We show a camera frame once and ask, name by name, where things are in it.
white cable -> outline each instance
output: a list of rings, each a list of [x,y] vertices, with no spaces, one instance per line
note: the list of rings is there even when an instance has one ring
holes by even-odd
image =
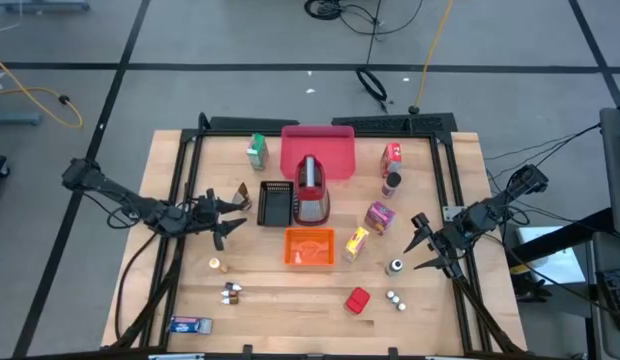
[[[23,20],[23,0],[19,0],[19,21],[16,24],[12,24],[10,26],[6,26],[0,29],[0,32],[4,32],[10,29],[14,29],[16,27],[21,26],[21,20]]]

grey floor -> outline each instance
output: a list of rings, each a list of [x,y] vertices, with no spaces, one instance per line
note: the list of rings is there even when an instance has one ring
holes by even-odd
[[[352,0],[374,9],[373,0]],[[609,65],[620,66],[620,0],[579,0]],[[118,63],[140,0],[99,0],[88,13],[25,15],[0,33],[0,58],[14,62]],[[363,63],[369,37],[339,21],[321,22],[302,0],[152,0],[132,62]],[[383,1],[388,28],[402,24],[416,2]],[[379,39],[371,62],[421,64],[444,0],[425,0],[417,20]],[[350,19],[364,26],[357,18]],[[18,17],[0,11],[0,27]],[[455,3],[433,57],[445,65],[596,66],[565,0],[472,0]],[[85,154],[114,71],[15,70],[24,84],[68,94],[84,115],[81,130],[46,118],[38,127],[0,127],[0,153],[12,176],[0,191],[0,357],[12,353],[70,193],[60,175]],[[413,102],[420,73],[377,72],[391,114]],[[620,75],[615,76],[620,87]],[[11,88],[7,77],[0,87]],[[74,120],[53,98],[43,102]],[[453,112],[462,131],[478,132],[485,156],[579,131],[614,106],[600,74],[431,73],[424,112]],[[20,95],[0,98],[0,111],[33,109]],[[153,131],[194,126],[197,114],[298,119],[382,114],[352,72],[128,71],[97,160],[113,179],[138,189]],[[488,162],[493,173],[523,157]],[[544,163],[544,195],[528,202],[568,218],[609,205],[601,139],[591,132]],[[506,176],[499,179],[503,185]],[[532,216],[534,224],[556,220]],[[82,202],[30,354],[96,349],[115,286],[126,233]],[[584,351],[583,321],[554,310],[521,306],[528,344],[544,355]]]

wooden tabletop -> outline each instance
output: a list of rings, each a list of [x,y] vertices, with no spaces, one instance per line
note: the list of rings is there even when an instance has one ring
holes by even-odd
[[[179,135],[179,131],[155,133],[140,189],[143,196],[167,198]],[[477,134],[455,133],[453,139],[465,203],[490,196]],[[254,206],[247,212],[224,215],[226,219],[248,218],[228,237],[224,252],[215,251],[209,232],[187,237],[174,315],[209,317],[213,328],[208,336],[171,334],[169,350],[236,353],[244,344],[252,344],[256,353],[387,354],[388,347],[397,347],[402,355],[462,355],[452,283],[435,269],[409,270],[433,257],[425,244],[403,255],[415,230],[410,222],[412,216],[424,212],[434,230],[442,225],[428,141],[356,139],[355,174],[347,181],[328,182],[331,213],[326,226],[336,231],[336,264],[311,269],[284,265],[284,228],[256,224],[260,182],[283,180],[279,170],[281,141],[267,139],[270,159],[267,169],[261,172],[249,165],[245,153],[248,141],[247,137],[204,138],[195,194],[212,187],[217,196],[230,201],[245,182]],[[388,142],[401,144],[402,183],[393,198],[382,199],[379,158]],[[440,154],[447,174],[443,148]],[[186,159],[184,179],[190,156]],[[448,181],[446,187],[452,199]],[[397,212],[397,218],[385,235],[371,232],[364,251],[349,263],[342,258],[342,250],[357,226],[364,226],[366,209],[376,200]],[[142,225],[130,230],[122,269],[150,236],[150,230]],[[155,241],[142,253],[128,274],[121,311],[124,328],[147,300],[157,245]],[[525,348],[503,248],[483,239],[476,245],[475,256],[484,303],[511,339]],[[210,269],[208,261],[212,257],[226,262],[230,271],[221,274]],[[401,258],[406,269],[389,278],[384,267],[394,258]],[[221,303],[220,292],[227,281],[244,289],[238,305]],[[346,312],[343,306],[356,286],[371,294],[370,302],[358,316]],[[385,298],[388,290],[399,294],[407,305],[404,312],[395,310]],[[115,340],[115,300],[113,297],[103,344]],[[478,349],[474,312],[466,305],[473,344]],[[162,316],[163,304],[155,314],[155,344]]]

orange basket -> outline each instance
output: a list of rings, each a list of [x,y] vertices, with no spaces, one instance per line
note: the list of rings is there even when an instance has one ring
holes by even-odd
[[[301,266],[334,265],[334,229],[287,228],[283,262]]]

yellow box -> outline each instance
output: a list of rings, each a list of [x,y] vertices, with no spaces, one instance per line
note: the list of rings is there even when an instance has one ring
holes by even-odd
[[[354,235],[352,235],[350,240],[346,243],[343,257],[349,262],[353,262],[359,255],[359,252],[363,250],[363,246],[365,245],[369,234],[370,232],[368,232],[368,230],[358,227],[354,232]]]

